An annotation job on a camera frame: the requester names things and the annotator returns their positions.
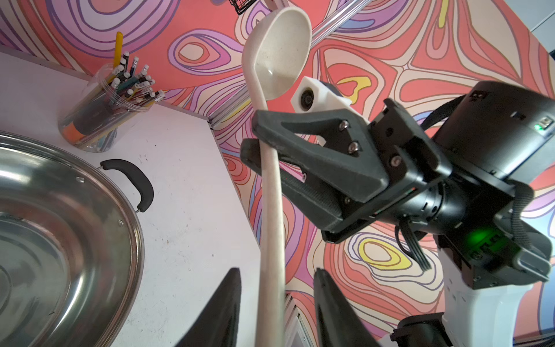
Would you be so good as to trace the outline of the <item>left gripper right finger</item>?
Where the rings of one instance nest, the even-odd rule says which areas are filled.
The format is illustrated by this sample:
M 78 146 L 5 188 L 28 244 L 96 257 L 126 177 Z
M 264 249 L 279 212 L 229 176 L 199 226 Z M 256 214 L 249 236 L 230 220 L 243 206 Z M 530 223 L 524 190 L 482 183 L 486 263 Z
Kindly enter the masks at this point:
M 332 276 L 324 269 L 314 275 L 317 334 L 320 346 L 368 346 L 369 334 Z

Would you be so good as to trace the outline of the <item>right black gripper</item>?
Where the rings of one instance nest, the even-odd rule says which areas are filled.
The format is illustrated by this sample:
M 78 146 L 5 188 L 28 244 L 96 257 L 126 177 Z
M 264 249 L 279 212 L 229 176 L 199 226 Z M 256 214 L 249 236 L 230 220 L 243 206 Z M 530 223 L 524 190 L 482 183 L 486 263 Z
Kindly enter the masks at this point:
M 302 182 L 280 169 L 282 193 L 323 230 L 326 242 L 340 243 L 376 221 L 393 224 L 410 214 L 403 204 L 452 173 L 452 164 L 426 134 L 452 111 L 440 107 L 419 124 L 396 101 L 384 104 L 369 131 L 365 120 L 347 109 L 254 115 L 257 138 L 307 172 Z M 257 139 L 243 141 L 240 159 L 262 175 Z M 343 219 L 337 191 L 364 203 L 348 208 Z

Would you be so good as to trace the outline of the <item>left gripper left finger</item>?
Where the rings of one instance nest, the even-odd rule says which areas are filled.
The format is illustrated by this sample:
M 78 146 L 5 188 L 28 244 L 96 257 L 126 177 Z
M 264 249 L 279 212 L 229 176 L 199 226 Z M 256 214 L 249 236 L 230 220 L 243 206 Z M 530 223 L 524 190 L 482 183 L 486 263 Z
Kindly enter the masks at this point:
M 236 346 L 240 305 L 241 273 L 233 267 L 176 346 Z

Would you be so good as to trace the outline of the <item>beige plastic ladle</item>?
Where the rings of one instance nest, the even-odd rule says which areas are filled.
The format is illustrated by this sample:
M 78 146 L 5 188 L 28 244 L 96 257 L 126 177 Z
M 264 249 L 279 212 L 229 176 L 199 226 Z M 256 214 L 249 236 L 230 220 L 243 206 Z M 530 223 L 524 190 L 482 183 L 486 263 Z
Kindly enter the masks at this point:
M 242 68 L 256 113 L 297 81 L 312 44 L 312 24 L 298 7 L 279 7 L 253 29 L 244 46 Z M 262 228 L 256 346 L 283 346 L 286 294 L 286 234 L 278 153 L 263 141 Z

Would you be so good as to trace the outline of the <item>stainless steel pot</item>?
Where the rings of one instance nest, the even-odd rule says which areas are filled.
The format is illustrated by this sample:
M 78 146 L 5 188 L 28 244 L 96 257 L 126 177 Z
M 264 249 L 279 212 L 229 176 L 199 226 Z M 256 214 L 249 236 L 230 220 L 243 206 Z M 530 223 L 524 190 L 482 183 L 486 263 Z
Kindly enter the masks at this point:
M 137 215 L 153 199 L 133 163 L 92 166 L 2 133 L 1 345 L 111 345 L 140 287 Z

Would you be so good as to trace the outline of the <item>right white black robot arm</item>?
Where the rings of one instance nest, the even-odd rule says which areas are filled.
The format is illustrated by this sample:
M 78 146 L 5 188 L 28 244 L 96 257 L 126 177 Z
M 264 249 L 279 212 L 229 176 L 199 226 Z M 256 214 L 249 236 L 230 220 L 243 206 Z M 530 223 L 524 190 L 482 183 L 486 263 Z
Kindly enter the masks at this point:
M 366 121 L 351 108 L 317 109 L 301 90 L 294 114 L 257 111 L 241 161 L 262 173 L 262 146 L 298 166 L 280 175 L 285 196 L 337 244 L 368 225 L 395 240 L 422 270 L 434 237 L 445 310 L 405 318 L 383 346 L 511 346 L 517 310 L 547 282 L 552 243 L 522 219 L 531 183 L 554 162 L 554 101 L 504 82 L 481 81 L 417 122 L 396 101 Z

